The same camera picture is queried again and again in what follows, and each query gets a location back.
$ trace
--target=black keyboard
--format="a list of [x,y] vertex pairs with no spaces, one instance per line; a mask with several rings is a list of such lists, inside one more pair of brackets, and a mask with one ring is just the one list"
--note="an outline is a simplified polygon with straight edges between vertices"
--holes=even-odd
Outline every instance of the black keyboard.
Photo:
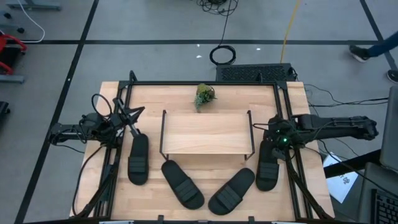
[[260,64],[260,65],[219,65],[217,66],[218,81],[295,81],[289,74],[290,64]]
[[377,189],[372,190],[372,223],[398,224],[398,199]]

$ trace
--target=concrete floor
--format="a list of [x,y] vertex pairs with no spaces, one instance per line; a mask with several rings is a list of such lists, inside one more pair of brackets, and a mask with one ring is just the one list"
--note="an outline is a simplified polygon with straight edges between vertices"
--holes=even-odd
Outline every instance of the concrete floor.
[[[60,12],[28,11],[46,30],[46,36],[44,43],[28,46],[27,54],[16,67],[16,73],[25,75],[26,82],[0,83],[0,101],[8,101],[12,110],[0,129],[1,223],[13,223],[16,218],[93,1],[64,0]],[[0,3],[0,9],[13,16],[12,21],[0,18],[0,23],[15,22],[26,29],[22,35],[14,30],[3,31],[20,39],[41,36],[40,30],[21,11],[8,9],[4,1]],[[398,30],[396,0],[366,0],[366,3],[384,38]],[[225,39],[283,40],[294,4],[294,0],[240,1],[229,18]],[[99,0],[86,39],[218,40],[223,24],[224,17],[203,12],[195,0]],[[284,61],[293,65],[300,81],[329,90],[340,101],[388,95],[392,83],[384,75],[390,69],[385,56],[361,64],[348,55],[344,42],[338,45],[333,42],[377,41],[359,0],[303,0],[289,39],[314,40],[307,42],[309,45],[286,47]],[[333,45],[321,45],[317,40],[330,40],[328,43]],[[139,80],[215,79],[215,66],[208,60],[215,44],[123,43],[84,45],[59,122],[76,123],[82,114],[91,111],[90,97],[98,92],[101,82],[125,80],[130,70],[135,71]],[[262,45],[246,43],[233,45],[238,57],[236,65],[279,61],[281,45],[266,41]],[[392,50],[391,55],[398,59],[398,49]],[[222,60],[229,55],[220,51],[216,57]],[[333,103],[327,93],[310,86],[307,95],[313,104]],[[342,139],[358,154],[365,154],[381,146],[386,106],[340,106],[319,108],[318,112],[320,116],[365,115],[377,121],[381,134],[375,140]],[[335,140],[326,143],[335,154],[354,157],[342,143]],[[77,142],[68,144],[80,150],[85,148]],[[82,158],[73,151],[50,147],[25,222],[68,217]],[[338,217],[355,219],[353,205],[357,203],[355,195],[360,187],[354,189],[344,204],[335,203],[335,208],[343,213],[337,213]]]

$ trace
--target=person's leg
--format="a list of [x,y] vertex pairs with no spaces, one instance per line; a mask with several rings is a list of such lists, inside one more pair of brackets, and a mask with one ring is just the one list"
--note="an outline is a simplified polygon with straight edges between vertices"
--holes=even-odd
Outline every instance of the person's leg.
[[369,57],[377,57],[398,46],[398,32],[392,34],[381,44],[377,44],[368,49]]
[[369,58],[377,57],[397,46],[398,46],[398,32],[392,34],[389,38],[384,40],[383,43],[374,45],[369,49],[364,49],[361,47],[357,47],[355,45],[351,45],[349,47],[349,51],[356,60],[360,62],[366,62]]

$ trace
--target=green plant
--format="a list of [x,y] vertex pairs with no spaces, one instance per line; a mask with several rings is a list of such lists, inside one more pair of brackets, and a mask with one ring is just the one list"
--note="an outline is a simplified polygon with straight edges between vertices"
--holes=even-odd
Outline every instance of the green plant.
[[213,87],[206,84],[198,85],[197,95],[195,97],[195,107],[197,110],[199,110],[201,105],[211,102],[214,99],[216,99],[216,93]]

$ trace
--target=white cable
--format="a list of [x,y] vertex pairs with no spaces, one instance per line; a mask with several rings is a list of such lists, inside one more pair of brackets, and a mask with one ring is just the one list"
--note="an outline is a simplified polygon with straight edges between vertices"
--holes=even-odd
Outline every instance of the white cable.
[[22,43],[40,43],[41,41],[43,41],[44,36],[45,36],[45,30],[43,29],[43,27],[41,27],[40,25],[38,25],[32,18],[30,18],[30,16],[25,12],[25,9],[22,5],[22,3],[20,2],[20,0],[18,0],[19,5],[21,6],[22,11],[24,11],[25,15],[30,19],[30,21],[32,21],[38,28],[40,28],[43,31],[43,36],[42,38],[40,38],[40,40],[33,40],[33,41],[21,41]]

